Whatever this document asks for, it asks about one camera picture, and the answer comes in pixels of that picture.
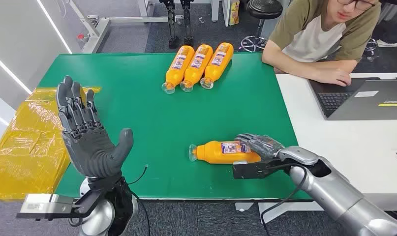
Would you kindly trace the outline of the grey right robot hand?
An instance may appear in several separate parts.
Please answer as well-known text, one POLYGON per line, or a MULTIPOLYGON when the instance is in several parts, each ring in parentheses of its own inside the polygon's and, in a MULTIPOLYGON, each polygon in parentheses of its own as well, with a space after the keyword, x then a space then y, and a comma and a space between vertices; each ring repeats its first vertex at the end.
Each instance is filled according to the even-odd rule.
POLYGON ((261 162, 266 163, 278 159, 278 152, 284 149, 283 144, 268 135, 244 133, 238 134, 234 140, 248 146, 253 152, 260 156, 261 162))

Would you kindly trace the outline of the person's right hand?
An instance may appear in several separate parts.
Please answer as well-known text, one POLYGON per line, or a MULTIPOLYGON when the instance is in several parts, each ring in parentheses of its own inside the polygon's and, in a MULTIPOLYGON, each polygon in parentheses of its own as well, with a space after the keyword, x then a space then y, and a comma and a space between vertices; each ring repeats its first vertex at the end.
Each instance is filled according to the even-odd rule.
POLYGON ((349 86, 352 82, 349 73, 339 68, 318 69, 313 76, 313 80, 319 83, 334 84, 342 87, 349 86))

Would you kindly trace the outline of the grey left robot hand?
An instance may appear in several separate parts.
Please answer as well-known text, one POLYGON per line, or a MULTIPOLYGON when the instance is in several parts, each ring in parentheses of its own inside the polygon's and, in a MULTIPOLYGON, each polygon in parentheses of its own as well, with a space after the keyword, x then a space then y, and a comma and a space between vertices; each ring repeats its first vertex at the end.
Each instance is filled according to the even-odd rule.
POLYGON ((66 75, 58 84, 56 103, 63 126, 62 138, 75 169, 90 178, 111 177, 121 172, 133 144, 133 132, 124 128, 113 144, 98 117, 94 91, 83 94, 81 84, 66 75))

